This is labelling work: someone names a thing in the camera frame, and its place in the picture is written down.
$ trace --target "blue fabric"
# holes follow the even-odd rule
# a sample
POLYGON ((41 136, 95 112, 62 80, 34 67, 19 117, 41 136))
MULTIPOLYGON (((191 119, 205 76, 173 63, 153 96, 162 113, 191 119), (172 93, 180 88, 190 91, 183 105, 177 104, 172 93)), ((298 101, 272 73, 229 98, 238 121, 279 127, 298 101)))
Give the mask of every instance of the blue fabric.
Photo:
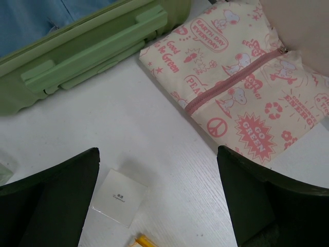
POLYGON ((117 0, 0 0, 0 57, 117 0))

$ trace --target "white surface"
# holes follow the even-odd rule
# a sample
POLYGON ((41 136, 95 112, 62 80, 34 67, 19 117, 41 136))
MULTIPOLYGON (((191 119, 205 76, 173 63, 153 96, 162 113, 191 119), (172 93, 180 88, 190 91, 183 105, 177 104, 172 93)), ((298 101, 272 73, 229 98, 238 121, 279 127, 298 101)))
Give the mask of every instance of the white surface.
MULTIPOLYGON (((191 16, 209 3, 195 0, 191 16)), ((319 124, 268 167, 329 188, 329 131, 319 124)), ((144 233, 159 246, 236 247, 216 145, 130 57, 69 91, 0 118, 0 162, 16 181, 98 147, 95 191, 110 168, 148 193, 130 228, 89 210, 81 247, 125 247, 144 233)))
POLYGON ((129 227, 147 187, 111 169, 94 196, 92 208, 129 227))

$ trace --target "pink and cream fabric bag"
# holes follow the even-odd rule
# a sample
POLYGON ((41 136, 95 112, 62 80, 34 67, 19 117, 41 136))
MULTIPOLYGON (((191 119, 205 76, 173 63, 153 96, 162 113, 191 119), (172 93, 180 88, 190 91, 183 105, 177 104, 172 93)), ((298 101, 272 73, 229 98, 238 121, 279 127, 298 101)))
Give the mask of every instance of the pink and cream fabric bag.
POLYGON ((217 3, 140 60, 219 145, 259 164, 329 114, 329 78, 283 46, 259 3, 217 3))

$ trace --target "zipper pull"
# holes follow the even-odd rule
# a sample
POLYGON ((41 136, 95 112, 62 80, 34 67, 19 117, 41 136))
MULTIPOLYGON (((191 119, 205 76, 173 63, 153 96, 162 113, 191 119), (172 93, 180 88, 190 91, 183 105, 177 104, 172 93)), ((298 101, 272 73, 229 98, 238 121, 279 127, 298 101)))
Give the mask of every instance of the zipper pull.
POLYGON ((288 53, 288 48, 287 47, 285 47, 285 46, 281 46, 280 48, 279 48, 279 52, 281 53, 281 54, 286 54, 286 53, 288 53))

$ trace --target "square white box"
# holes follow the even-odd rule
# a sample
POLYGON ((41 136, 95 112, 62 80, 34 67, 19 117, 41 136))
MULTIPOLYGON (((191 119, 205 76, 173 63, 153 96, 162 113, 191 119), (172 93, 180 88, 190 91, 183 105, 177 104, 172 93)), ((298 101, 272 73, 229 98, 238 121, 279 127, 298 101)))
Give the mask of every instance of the square white box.
POLYGON ((93 199, 93 209, 129 227, 147 187, 111 169, 93 199))

